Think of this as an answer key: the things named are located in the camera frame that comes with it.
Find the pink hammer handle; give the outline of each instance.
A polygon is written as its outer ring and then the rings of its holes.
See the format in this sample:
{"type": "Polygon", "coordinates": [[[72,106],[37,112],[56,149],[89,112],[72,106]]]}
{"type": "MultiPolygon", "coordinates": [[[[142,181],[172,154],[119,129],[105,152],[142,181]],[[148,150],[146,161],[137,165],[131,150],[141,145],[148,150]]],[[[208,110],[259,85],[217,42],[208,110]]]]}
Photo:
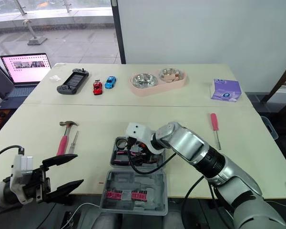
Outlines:
{"type": "Polygon", "coordinates": [[[63,136],[61,138],[61,142],[59,144],[58,152],[57,152],[56,156],[65,154],[66,148],[67,148],[67,144],[68,144],[68,136],[63,136]]]}

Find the red toy car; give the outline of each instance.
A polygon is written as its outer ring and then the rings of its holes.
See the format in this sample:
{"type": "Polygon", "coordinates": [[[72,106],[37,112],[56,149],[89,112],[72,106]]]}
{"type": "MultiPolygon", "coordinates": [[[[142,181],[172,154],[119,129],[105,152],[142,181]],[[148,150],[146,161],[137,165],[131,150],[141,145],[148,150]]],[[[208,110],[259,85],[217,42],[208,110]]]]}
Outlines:
{"type": "Polygon", "coordinates": [[[97,95],[97,94],[102,94],[103,90],[102,90],[102,83],[100,82],[100,80],[96,80],[93,83],[93,94],[97,95]]]}

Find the laptop screen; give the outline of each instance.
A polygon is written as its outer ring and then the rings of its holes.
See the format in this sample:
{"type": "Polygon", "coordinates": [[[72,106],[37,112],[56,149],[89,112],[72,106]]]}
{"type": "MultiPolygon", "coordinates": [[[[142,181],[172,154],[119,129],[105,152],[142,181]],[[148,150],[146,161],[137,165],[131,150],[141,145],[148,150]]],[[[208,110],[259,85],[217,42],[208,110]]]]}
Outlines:
{"type": "Polygon", "coordinates": [[[40,82],[51,69],[45,53],[1,56],[14,83],[40,82]]]}

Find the laptop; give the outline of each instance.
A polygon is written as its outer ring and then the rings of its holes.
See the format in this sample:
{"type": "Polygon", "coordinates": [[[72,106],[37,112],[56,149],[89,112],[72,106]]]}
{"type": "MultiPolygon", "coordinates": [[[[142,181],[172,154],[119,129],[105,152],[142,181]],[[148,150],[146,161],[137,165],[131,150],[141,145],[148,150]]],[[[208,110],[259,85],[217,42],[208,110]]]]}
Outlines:
{"type": "Polygon", "coordinates": [[[0,109],[18,108],[51,69],[47,54],[33,53],[0,56],[14,89],[0,109]]]}

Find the toy car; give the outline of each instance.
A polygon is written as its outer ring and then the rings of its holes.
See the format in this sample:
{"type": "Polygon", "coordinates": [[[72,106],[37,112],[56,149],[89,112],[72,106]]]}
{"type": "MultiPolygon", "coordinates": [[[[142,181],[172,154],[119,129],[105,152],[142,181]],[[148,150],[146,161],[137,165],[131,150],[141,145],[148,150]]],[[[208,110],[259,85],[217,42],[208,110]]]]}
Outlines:
{"type": "Polygon", "coordinates": [[[115,82],[116,82],[116,78],[114,76],[109,76],[106,83],[105,83],[105,88],[107,88],[107,89],[113,88],[115,82]]]}
{"type": "Polygon", "coordinates": [[[97,95],[97,94],[102,94],[103,90],[102,90],[102,83],[100,82],[100,80],[96,80],[93,83],[93,94],[97,95]]]}

